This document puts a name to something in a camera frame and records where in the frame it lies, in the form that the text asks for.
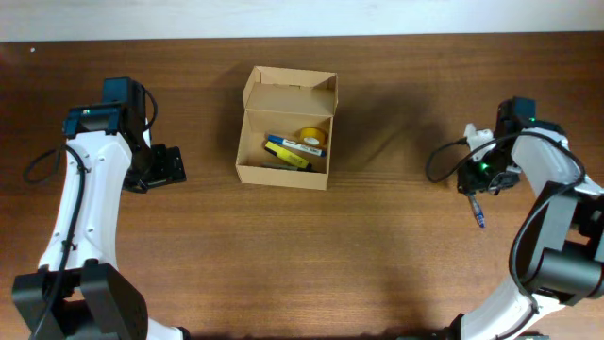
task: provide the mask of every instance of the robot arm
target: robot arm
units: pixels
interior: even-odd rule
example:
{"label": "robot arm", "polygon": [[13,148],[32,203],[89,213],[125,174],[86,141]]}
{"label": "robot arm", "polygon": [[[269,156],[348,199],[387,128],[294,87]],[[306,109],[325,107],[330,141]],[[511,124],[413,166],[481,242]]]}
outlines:
{"label": "robot arm", "polygon": [[[150,95],[130,78],[106,79],[103,103],[71,109],[64,122],[66,144],[75,155],[67,156],[57,223],[38,272],[17,277],[12,293],[38,338],[182,340],[188,334],[148,318],[143,296],[117,271],[115,231],[122,189],[144,193],[186,180],[178,148],[150,143],[146,94]],[[150,97],[153,122],[157,104]],[[82,189],[80,176],[85,176],[86,184],[67,262],[61,267],[63,243],[69,239]],[[57,298],[49,293],[54,285],[59,288]],[[64,300],[76,289],[84,300]],[[49,314],[42,317],[47,308]]]}
{"label": "robot arm", "polygon": [[[537,121],[534,108],[534,102],[524,98],[502,103],[495,136],[489,130],[476,132],[473,126],[467,127],[471,149],[518,132],[533,136],[521,135],[501,147],[483,148],[486,151],[477,153],[458,171],[458,190],[465,195],[476,191],[498,194],[511,188],[522,171],[538,196],[529,218],[537,207],[546,204],[528,219],[515,259],[518,278],[534,300],[522,294],[509,275],[480,307],[458,317],[451,327],[457,330],[455,338],[514,339],[544,316],[583,298],[604,294],[604,191],[585,176],[572,191],[557,195],[559,188],[579,178],[580,169],[558,147],[534,135],[549,137],[568,149],[562,129]],[[581,245],[566,240],[571,227],[578,228],[589,242]]]}

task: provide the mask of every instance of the yellow tape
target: yellow tape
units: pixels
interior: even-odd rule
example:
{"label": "yellow tape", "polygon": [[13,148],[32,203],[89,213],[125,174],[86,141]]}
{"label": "yellow tape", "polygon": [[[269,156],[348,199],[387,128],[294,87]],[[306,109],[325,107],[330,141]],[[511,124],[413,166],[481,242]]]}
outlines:
{"label": "yellow tape", "polygon": [[279,157],[281,160],[288,162],[291,165],[297,166],[302,169],[307,169],[307,170],[310,170],[312,168],[312,165],[309,163],[309,161],[303,159],[302,157],[294,154],[292,151],[285,149],[273,142],[267,142],[264,149],[266,149],[268,152],[272,153],[273,155]]}
{"label": "yellow tape", "polygon": [[325,132],[318,128],[306,127],[300,131],[300,141],[312,146],[322,146],[325,144]]}

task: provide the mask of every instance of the marker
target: marker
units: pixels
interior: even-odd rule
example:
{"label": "marker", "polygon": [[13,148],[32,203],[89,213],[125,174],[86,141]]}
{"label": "marker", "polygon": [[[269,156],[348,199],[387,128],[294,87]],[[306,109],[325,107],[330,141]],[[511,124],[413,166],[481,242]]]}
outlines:
{"label": "marker", "polygon": [[482,213],[482,209],[480,208],[478,201],[476,201],[474,195],[469,195],[468,200],[470,201],[470,206],[472,207],[472,212],[474,212],[474,217],[476,218],[478,225],[481,228],[485,228],[487,225],[484,221],[484,213]]}
{"label": "marker", "polygon": [[275,163],[270,163],[270,162],[264,162],[262,164],[262,167],[269,168],[269,169],[277,169],[277,170],[314,172],[312,170],[302,169],[302,168],[299,168],[299,167],[293,166],[293,165],[275,164]]}
{"label": "marker", "polygon": [[325,152],[325,150],[321,150],[321,149],[316,148],[316,147],[312,147],[312,146],[308,146],[308,145],[304,145],[304,144],[288,141],[285,138],[277,137],[277,136],[274,136],[274,135],[268,135],[268,140],[269,140],[269,142],[273,142],[273,143],[278,144],[278,145],[287,146],[287,147],[290,147],[292,149],[308,152],[308,153],[310,153],[312,155],[315,155],[315,156],[325,157],[326,154],[327,154],[327,152]]}
{"label": "marker", "polygon": [[292,151],[290,151],[286,148],[283,148],[273,142],[266,142],[264,149],[266,151],[270,152],[271,154],[277,156],[281,160],[288,162],[291,165],[295,165],[299,168],[309,170],[309,171],[312,169],[312,164],[310,164],[309,161],[303,159],[302,157],[294,154]]}

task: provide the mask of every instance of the tape roll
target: tape roll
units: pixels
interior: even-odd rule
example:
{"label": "tape roll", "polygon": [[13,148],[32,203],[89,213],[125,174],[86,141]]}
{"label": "tape roll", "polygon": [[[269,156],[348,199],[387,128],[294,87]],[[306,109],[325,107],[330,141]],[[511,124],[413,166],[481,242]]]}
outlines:
{"label": "tape roll", "polygon": [[325,132],[318,128],[306,127],[300,131],[300,141],[312,146],[322,146],[325,144]]}

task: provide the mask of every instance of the yellow highlighter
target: yellow highlighter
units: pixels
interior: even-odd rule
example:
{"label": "yellow highlighter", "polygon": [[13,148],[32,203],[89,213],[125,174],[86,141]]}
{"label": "yellow highlighter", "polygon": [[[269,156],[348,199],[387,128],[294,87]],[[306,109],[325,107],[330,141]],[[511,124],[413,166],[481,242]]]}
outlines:
{"label": "yellow highlighter", "polygon": [[312,171],[312,164],[302,157],[294,154],[292,151],[285,149],[273,142],[267,142],[264,149],[273,155],[277,156],[281,160],[288,162],[291,165],[297,166],[307,171]]}

